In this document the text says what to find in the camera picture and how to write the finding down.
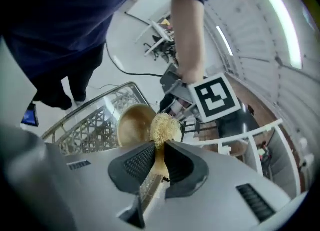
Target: air vent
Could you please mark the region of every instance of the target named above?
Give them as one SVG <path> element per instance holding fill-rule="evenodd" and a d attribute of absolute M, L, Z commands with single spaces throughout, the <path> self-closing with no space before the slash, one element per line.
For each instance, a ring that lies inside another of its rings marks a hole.
<path fill-rule="evenodd" d="M 275 214 L 275 211 L 266 203 L 266 201 L 250 184 L 237 186 L 236 189 L 242 195 L 243 199 L 249 205 L 260 222 L 267 220 Z"/>
<path fill-rule="evenodd" d="M 69 166 L 70 170 L 73 171 L 76 169 L 86 167 L 90 164 L 91 164 L 91 162 L 89 162 L 87 160 L 83 160 L 83 161 L 76 161 L 76 162 L 68 163 L 67 165 Z"/>

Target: desk leg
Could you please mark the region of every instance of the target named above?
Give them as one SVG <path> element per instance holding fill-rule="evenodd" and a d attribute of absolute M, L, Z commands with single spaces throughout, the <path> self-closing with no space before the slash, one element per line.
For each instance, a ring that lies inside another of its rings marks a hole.
<path fill-rule="evenodd" d="M 157 48 L 165 39 L 161 38 L 158 42 L 156 42 L 145 54 L 144 56 L 148 56 L 155 48 Z"/>
<path fill-rule="evenodd" d="M 136 44 L 138 42 L 138 40 L 150 29 L 152 28 L 152 25 L 148 25 L 147 28 L 145 30 L 143 30 L 143 32 L 139 35 L 139 37 L 134 41 L 134 43 Z"/>

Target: forearm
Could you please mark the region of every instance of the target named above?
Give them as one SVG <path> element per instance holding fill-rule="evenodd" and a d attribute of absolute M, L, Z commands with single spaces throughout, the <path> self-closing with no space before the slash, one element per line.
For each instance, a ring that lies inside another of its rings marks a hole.
<path fill-rule="evenodd" d="M 197 0 L 172 0 L 171 17 L 180 70 L 203 70 L 204 5 Z"/>

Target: person's arm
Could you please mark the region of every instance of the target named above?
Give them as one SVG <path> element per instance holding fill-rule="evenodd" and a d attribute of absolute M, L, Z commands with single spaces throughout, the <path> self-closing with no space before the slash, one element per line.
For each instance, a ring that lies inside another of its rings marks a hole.
<path fill-rule="evenodd" d="M 182 80 L 188 84 L 204 77 L 206 61 L 204 39 L 204 3 L 207 0 L 172 0 L 173 23 L 179 69 Z"/>
<path fill-rule="evenodd" d="M 201 81 L 206 60 L 204 5 L 198 0 L 172 0 L 171 17 L 179 56 L 178 72 L 188 84 Z"/>

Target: black pants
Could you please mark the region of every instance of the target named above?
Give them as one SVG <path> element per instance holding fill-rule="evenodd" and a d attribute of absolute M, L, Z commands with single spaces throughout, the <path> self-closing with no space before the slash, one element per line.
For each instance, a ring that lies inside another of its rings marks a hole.
<path fill-rule="evenodd" d="M 38 90 L 33 100 L 52 108 L 68 109 L 72 103 L 61 83 L 62 79 L 68 77 L 74 100 L 83 102 L 90 78 L 102 63 L 103 51 L 104 44 L 101 44 L 72 63 L 32 78 L 31 82 Z"/>

